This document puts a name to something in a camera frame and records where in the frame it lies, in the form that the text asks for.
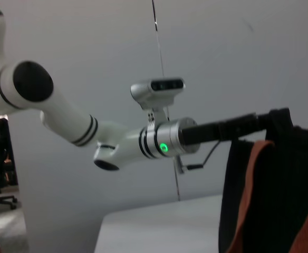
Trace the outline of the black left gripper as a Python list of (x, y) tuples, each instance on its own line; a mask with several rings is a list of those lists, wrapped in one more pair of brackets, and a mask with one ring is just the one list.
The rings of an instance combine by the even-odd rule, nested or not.
[(195, 125), (181, 130), (182, 144), (230, 141), (258, 131), (259, 124), (271, 124), (269, 113), (248, 114), (237, 118)]

